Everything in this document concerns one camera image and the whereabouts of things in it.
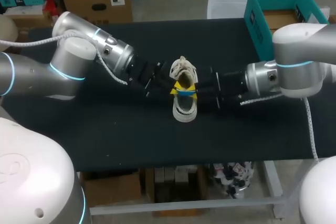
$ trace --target white cable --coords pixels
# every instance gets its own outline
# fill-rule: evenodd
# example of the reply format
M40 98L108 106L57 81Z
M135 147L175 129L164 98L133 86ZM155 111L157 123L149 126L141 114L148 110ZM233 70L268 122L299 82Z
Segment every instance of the white cable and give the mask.
M96 45L96 41L93 40L92 38L90 38L89 36L86 35L82 35L82 34L63 34L63 35L59 35L56 37L52 37L52 38L48 38L48 39L43 39L43 40L39 40L39 41L33 41L33 42L26 42L26 43L21 43L21 42L11 42L11 41L5 41L5 40L0 40L0 44L2 45L7 45L10 47L35 47L35 46L39 46L39 45L43 45L46 43L50 43L50 42L54 42L54 41L59 41L61 39L66 39L66 38L70 38L70 37L79 37L82 39L86 39L88 40L90 43L92 43L97 51L97 56L99 61L101 62L101 64L103 65L103 67L105 68L105 70L109 73L109 75L118 83L123 84L123 85L128 85L128 83L126 81L123 81L121 79L119 79L118 77L116 77L113 72L109 69L109 67L106 65L106 63L104 62L98 47Z
M247 105L247 104L251 104L251 103L254 103L254 102L267 101L267 100L274 99L274 98L277 98L277 97L280 97L280 96L282 96L282 94L276 94L276 95L271 95L269 97L251 99L251 100L241 102L240 105L242 106L242 105Z
M315 139L314 139L314 130L313 130L313 121L311 119L311 113L310 113L310 106L309 101L307 98L303 99L304 105L306 106L307 111L307 119L308 119L308 128L309 128L309 136L310 136L310 145L311 145L311 151L313 153L313 157L317 163L319 163L319 157L317 156L316 148L315 148Z

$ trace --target white sneaker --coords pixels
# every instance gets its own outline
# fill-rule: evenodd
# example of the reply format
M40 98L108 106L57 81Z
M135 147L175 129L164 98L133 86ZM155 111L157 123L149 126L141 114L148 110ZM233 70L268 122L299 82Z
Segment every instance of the white sneaker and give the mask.
M193 84L198 83L196 68L181 56L174 61L169 76L182 86L183 90L187 90ZM197 115L197 99L188 96L174 95L173 115L176 120L188 123L196 118Z

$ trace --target yellow tag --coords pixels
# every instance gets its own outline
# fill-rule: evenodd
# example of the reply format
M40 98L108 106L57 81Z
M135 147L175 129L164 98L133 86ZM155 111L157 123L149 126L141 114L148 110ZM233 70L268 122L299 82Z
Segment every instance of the yellow tag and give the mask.
M172 89L172 91L170 92L170 94L179 94L178 90L182 91L183 88L182 86L179 84L179 82L175 82L174 88ZM195 84L191 85L189 88L186 89L186 91L195 91L196 87ZM193 93L192 95L190 95L190 97L197 99L197 94Z

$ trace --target black table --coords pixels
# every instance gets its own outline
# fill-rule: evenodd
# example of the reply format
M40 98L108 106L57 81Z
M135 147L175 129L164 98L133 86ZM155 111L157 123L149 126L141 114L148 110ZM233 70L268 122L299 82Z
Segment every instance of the black table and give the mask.
M258 61L243 19L188 20L102 26L137 53L170 65L186 56L202 73L215 66L233 71ZM50 37L51 29L30 33ZM23 55L49 62L56 44L25 48ZM336 155L336 87L310 98L320 157ZM172 100L149 99L116 84L98 64L90 69L77 97L5 98L4 108L21 125L57 141L76 170L97 171L164 165L312 158L304 103L278 98L222 115L216 104L198 105L191 123L172 114Z

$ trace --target floor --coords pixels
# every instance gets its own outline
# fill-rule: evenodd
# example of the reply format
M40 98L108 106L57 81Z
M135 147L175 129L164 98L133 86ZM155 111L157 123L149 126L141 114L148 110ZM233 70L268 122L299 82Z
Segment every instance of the floor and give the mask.
M335 13L336 2L333 0L315 0L320 6L329 6ZM207 0L132 0L133 19L135 22L159 20L205 19ZM277 171L285 187L293 178L300 161L276 161ZM256 169L255 176L246 197L268 196L261 166ZM122 214L95 216L94 224L124 223L226 223L226 224L299 224L298 208L293 216L283 220L273 217L270 206L234 207L209 210L199 217L154 218L150 212L139 214Z

